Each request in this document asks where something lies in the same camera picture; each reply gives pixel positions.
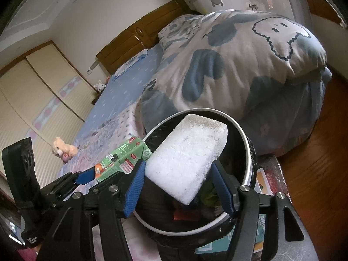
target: green box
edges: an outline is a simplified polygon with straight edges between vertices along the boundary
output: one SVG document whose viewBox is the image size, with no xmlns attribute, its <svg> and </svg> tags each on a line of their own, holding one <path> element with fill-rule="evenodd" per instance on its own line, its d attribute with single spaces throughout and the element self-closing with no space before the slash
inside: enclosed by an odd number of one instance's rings
<svg viewBox="0 0 348 261">
<path fill-rule="evenodd" d="M 116 172 L 129 174 L 139 159 L 146 161 L 151 155 L 145 142 L 132 136 L 95 165 L 95 179 L 101 182 Z"/>
</svg>

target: wooden headboard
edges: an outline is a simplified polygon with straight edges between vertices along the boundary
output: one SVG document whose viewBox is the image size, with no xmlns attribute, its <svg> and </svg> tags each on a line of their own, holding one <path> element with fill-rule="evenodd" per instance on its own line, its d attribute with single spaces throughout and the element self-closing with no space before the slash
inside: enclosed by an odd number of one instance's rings
<svg viewBox="0 0 348 261">
<path fill-rule="evenodd" d="M 167 24 L 189 13 L 191 10 L 184 0 L 172 0 L 122 31 L 97 54 L 97 59 L 112 75 L 141 50 L 155 46 L 159 41 L 157 34 Z"/>
</svg>

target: plush rabbit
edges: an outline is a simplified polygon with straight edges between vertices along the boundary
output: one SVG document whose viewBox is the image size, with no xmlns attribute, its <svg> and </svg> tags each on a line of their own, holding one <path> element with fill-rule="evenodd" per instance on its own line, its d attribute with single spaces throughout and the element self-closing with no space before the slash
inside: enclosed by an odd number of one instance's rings
<svg viewBox="0 0 348 261">
<path fill-rule="evenodd" d="M 99 80 L 98 84 L 94 85 L 94 88 L 96 88 L 98 90 L 98 92 L 102 92 L 105 87 L 106 87 L 106 85 L 104 83 L 102 83 L 100 80 Z"/>
</svg>

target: white foam block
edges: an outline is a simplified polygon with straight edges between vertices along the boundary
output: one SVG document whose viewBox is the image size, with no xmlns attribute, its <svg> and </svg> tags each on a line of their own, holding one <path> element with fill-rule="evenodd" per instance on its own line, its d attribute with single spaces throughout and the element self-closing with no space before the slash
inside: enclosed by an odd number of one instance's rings
<svg viewBox="0 0 348 261">
<path fill-rule="evenodd" d="M 226 143 L 225 124 L 187 115 L 147 160 L 145 175 L 176 200 L 189 205 Z"/>
</svg>

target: stuffed animal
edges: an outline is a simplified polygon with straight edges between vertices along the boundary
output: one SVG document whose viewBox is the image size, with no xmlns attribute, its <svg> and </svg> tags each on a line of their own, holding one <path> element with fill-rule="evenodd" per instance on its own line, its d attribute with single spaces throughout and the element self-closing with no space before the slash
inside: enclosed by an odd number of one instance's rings
<svg viewBox="0 0 348 261">
<path fill-rule="evenodd" d="M 65 144 L 65 142 L 60 138 L 56 137 L 52 144 L 52 153 L 63 160 L 66 164 L 77 154 L 78 147 L 70 144 Z"/>
<path fill-rule="evenodd" d="M 106 85 L 102 83 L 100 80 L 98 81 L 98 84 L 94 85 L 94 88 L 96 88 L 98 92 L 102 92 L 105 87 Z"/>
</svg>

